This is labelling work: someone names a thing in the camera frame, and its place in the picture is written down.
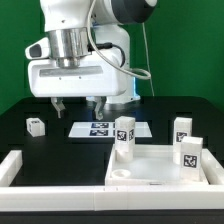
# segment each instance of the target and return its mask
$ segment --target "white block with marker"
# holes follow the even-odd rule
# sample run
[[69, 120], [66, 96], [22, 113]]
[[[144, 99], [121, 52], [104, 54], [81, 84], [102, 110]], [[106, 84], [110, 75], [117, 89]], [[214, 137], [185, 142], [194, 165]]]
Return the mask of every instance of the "white block with marker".
[[45, 135], [45, 125], [39, 118], [28, 118], [26, 119], [27, 131], [33, 136]]
[[119, 117], [115, 120], [115, 149], [119, 162], [131, 162], [135, 146], [135, 118]]
[[192, 119], [177, 117], [174, 121], [173, 132], [173, 162], [180, 165], [181, 142], [185, 136], [192, 134]]
[[202, 138], [186, 136], [181, 143], [181, 179], [200, 181]]

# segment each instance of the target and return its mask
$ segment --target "green backdrop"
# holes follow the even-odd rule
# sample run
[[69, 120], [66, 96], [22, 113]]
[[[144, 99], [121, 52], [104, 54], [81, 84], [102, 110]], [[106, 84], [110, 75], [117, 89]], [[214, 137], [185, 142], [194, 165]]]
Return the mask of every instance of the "green backdrop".
[[[24, 49], [44, 36], [39, 0], [0, 0], [0, 113], [31, 96]], [[199, 96], [224, 111], [224, 1], [160, 0], [146, 22], [156, 96]], [[131, 65], [146, 67], [141, 25], [131, 36]], [[140, 95], [151, 95], [138, 81]]]

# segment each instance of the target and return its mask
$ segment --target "paper sheet with markers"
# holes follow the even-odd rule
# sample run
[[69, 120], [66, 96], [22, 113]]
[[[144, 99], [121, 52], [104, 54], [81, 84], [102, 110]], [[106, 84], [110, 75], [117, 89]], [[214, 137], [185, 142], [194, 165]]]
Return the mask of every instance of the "paper sheet with markers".
[[[114, 122], [74, 122], [69, 133], [70, 138], [114, 138]], [[135, 137], [152, 137], [147, 122], [135, 123]]]

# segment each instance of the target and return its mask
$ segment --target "table surface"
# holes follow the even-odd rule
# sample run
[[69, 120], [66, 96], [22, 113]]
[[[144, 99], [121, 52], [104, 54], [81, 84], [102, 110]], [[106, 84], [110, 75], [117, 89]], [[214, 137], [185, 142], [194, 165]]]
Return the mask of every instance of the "table surface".
[[[13, 186], [91, 186], [104, 185], [104, 178], [114, 139], [68, 138], [73, 122], [91, 122], [92, 108], [83, 98], [64, 99], [66, 114], [58, 119], [50, 99], [27, 98], [0, 116], [0, 161], [10, 150], [23, 152], [23, 167]], [[105, 122], [120, 116], [148, 122], [152, 138], [136, 138], [136, 144], [171, 145], [176, 117], [193, 118], [192, 136], [204, 139], [217, 160], [224, 164], [224, 114], [210, 102], [198, 97], [145, 97], [139, 105], [125, 111], [104, 111]], [[46, 136], [33, 138], [26, 130], [27, 118], [40, 118], [46, 125]], [[1, 213], [4, 223], [216, 223], [224, 220], [224, 211], [106, 211], [69, 213]]]

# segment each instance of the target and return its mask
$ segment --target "cable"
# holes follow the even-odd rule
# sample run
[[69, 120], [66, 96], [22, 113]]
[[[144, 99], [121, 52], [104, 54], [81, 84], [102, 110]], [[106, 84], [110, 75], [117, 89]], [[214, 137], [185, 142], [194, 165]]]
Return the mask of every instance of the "cable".
[[112, 46], [113, 46], [113, 47], [116, 47], [116, 48], [118, 48], [118, 49], [120, 50], [120, 52], [121, 52], [121, 56], [122, 56], [122, 62], [121, 62], [121, 66], [120, 66], [120, 67], [123, 67], [124, 64], [125, 64], [125, 61], [126, 61], [126, 57], [125, 57], [124, 50], [123, 50], [120, 46], [118, 46], [118, 45], [116, 45], [116, 44], [112, 44]]
[[[144, 41], [145, 41], [145, 53], [146, 53], [147, 67], [148, 67], [148, 71], [151, 73], [150, 65], [149, 65], [149, 51], [148, 51], [148, 42], [147, 42], [147, 36], [146, 36], [146, 31], [145, 31], [145, 23], [142, 23], [142, 29], [143, 29], [143, 36], [144, 36]], [[150, 79], [150, 84], [151, 84], [152, 96], [155, 96], [152, 78]]]
[[[121, 57], [122, 57], [122, 61], [121, 61], [120, 67], [123, 67], [123, 65], [125, 64], [125, 61], [126, 61], [125, 52], [124, 52], [124, 50], [120, 46], [118, 46], [116, 44], [112, 44], [110, 42], [107, 42], [107, 43], [104, 43], [104, 44], [96, 44], [96, 47], [97, 47], [98, 50], [111, 49], [112, 47], [115, 47], [115, 48], [119, 49], [120, 52], [121, 52]], [[94, 51], [94, 49], [91, 46], [91, 44], [88, 44], [88, 51]]]
[[119, 70], [120, 72], [123, 72], [127, 75], [130, 75], [132, 77], [138, 78], [138, 79], [143, 79], [143, 80], [149, 80], [151, 78], [151, 74], [148, 71], [144, 71], [144, 74], [146, 76], [142, 76], [142, 75], [137, 75], [131, 71], [137, 71], [136, 69], [131, 69], [130, 71], [122, 69], [120, 67], [118, 67], [117, 65], [115, 65], [113, 62], [111, 62], [110, 60], [108, 60], [96, 47], [92, 35], [91, 35], [91, 15], [94, 9], [94, 6], [96, 4], [96, 0], [93, 0], [92, 5], [90, 7], [89, 10], [89, 14], [88, 14], [88, 19], [87, 19], [87, 34], [88, 34], [88, 38], [90, 41], [90, 44], [92, 45], [93, 49], [96, 51], [96, 53], [104, 60], [106, 61], [108, 64], [110, 64], [112, 67], [114, 67], [115, 69]]

